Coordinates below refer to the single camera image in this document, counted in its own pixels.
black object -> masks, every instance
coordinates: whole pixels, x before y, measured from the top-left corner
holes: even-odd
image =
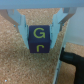
[[[84,84],[84,57],[64,52],[62,48],[60,60],[76,67],[74,84]]]

speckled surface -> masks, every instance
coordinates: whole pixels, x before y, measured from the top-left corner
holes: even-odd
[[[59,9],[20,9],[28,25],[50,25]],[[52,84],[66,24],[48,54],[31,54],[13,25],[0,16],[0,84]],[[66,51],[83,56],[84,48],[67,44]],[[58,84],[73,84],[75,67],[62,63]]]

yellow letter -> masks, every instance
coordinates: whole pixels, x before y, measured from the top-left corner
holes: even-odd
[[[36,38],[45,38],[45,32],[40,32],[40,34],[42,34],[42,36],[37,36],[36,35],[36,31],[37,30],[42,30],[42,31],[44,31],[44,29],[43,28],[36,28],[35,30],[34,30],[34,36],[36,37]]]
[[[37,52],[39,52],[39,47],[42,46],[42,48],[44,48],[43,45],[37,45]]]

block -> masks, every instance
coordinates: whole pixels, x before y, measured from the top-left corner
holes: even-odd
[[[29,49],[30,53],[49,53],[50,50],[50,26],[29,26]]]

dark blue cube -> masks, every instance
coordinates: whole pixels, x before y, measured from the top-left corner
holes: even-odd
[[[49,53],[50,50],[50,26],[29,26],[30,53]]]

